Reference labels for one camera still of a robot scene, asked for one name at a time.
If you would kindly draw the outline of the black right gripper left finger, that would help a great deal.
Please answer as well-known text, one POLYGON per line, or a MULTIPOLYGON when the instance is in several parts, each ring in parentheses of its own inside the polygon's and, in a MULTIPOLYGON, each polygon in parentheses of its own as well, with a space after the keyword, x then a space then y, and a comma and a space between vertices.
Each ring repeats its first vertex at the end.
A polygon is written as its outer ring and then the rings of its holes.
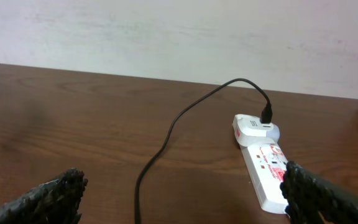
POLYGON ((0 224, 77 224, 88 180, 70 168, 0 207, 0 224))

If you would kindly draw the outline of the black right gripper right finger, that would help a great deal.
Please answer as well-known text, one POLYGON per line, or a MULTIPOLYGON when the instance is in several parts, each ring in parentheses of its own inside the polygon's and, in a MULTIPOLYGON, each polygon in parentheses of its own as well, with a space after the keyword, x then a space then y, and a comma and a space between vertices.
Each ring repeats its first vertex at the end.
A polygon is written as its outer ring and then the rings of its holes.
POLYGON ((290 161, 280 190, 292 224, 358 223, 358 197, 290 161))

